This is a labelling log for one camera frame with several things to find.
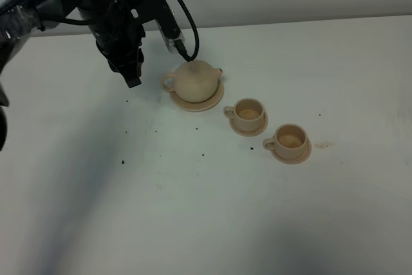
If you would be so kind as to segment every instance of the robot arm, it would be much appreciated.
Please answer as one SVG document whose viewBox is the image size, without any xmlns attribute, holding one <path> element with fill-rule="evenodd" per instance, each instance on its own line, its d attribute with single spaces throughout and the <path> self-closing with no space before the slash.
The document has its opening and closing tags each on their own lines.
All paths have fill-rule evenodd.
<svg viewBox="0 0 412 275">
<path fill-rule="evenodd" d="M 183 35 L 166 0 L 7 0 L 0 7 L 0 74 L 5 64 L 21 49 L 32 30 L 55 28 L 59 23 L 87 25 L 96 38 L 96 45 L 108 60 L 109 67 L 119 72 L 132 88 L 141 84 L 144 61 L 140 49 L 145 32 L 142 24 L 156 20 L 169 50 L 177 50 L 186 61 L 198 53 L 196 26 L 182 0 L 195 36 L 193 56 L 188 56 Z M 75 8 L 83 21 L 67 19 Z M 0 87 L 0 106 L 8 100 Z M 0 149 L 5 140 L 4 113 L 0 111 Z"/>
</svg>

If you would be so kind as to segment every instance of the saucer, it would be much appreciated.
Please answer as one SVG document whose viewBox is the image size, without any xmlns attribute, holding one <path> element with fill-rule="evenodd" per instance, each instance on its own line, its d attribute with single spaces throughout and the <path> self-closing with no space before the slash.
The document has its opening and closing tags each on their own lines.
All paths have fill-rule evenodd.
<svg viewBox="0 0 412 275">
<path fill-rule="evenodd" d="M 284 159 L 280 157 L 275 151 L 271 150 L 270 152 L 272 153 L 273 157 L 275 157 L 276 159 L 278 159 L 280 162 L 284 164 L 301 164 L 310 156 L 310 153 L 312 152 L 312 144 L 310 143 L 308 139 L 306 151 L 300 157 L 297 157 L 295 159 Z"/>
<path fill-rule="evenodd" d="M 268 115 L 266 114 L 266 112 L 263 117 L 264 117 L 264 121 L 263 121 L 262 126 L 259 129 L 255 131 L 251 131 L 251 132 L 241 131 L 238 128 L 236 128 L 232 119 L 229 120 L 229 124 L 232 127 L 233 131 L 236 132 L 237 134 L 243 135 L 244 137 L 255 137 L 256 135 L 260 135 L 262 132 L 264 132 L 264 130 L 268 126 L 269 121 L 268 121 Z"/>
</svg>

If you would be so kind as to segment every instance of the teapot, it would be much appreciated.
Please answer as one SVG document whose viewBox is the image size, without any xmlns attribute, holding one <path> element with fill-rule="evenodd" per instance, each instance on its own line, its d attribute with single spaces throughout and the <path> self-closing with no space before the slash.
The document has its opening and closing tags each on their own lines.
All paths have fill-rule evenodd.
<svg viewBox="0 0 412 275">
<path fill-rule="evenodd" d="M 205 61 L 191 61 L 182 64 L 174 73 L 162 77 L 160 85 L 167 92 L 176 94 L 187 102 L 198 103 L 211 98 L 218 88 L 221 69 L 213 68 Z M 173 79 L 170 86 L 167 79 Z"/>
</svg>

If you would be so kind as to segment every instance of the teapot spout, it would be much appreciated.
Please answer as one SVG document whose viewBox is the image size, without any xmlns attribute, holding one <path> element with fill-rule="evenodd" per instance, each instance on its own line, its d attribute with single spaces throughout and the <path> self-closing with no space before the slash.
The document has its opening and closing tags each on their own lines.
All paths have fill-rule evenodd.
<svg viewBox="0 0 412 275">
<path fill-rule="evenodd" d="M 219 78 L 219 77 L 221 77 L 221 76 L 223 75 L 223 70 L 220 69 L 220 68 L 216 68 L 216 69 L 214 70 L 214 74 L 216 74 L 216 76 Z"/>
</svg>

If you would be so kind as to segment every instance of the plastic wrap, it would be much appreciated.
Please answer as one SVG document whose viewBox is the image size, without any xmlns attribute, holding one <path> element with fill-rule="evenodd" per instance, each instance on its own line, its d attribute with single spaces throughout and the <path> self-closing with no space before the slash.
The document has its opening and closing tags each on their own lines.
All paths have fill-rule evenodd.
<svg viewBox="0 0 412 275">
<path fill-rule="evenodd" d="M 15 6 L 0 16 L 0 73 L 39 26 L 39 16 L 31 8 Z"/>
</svg>

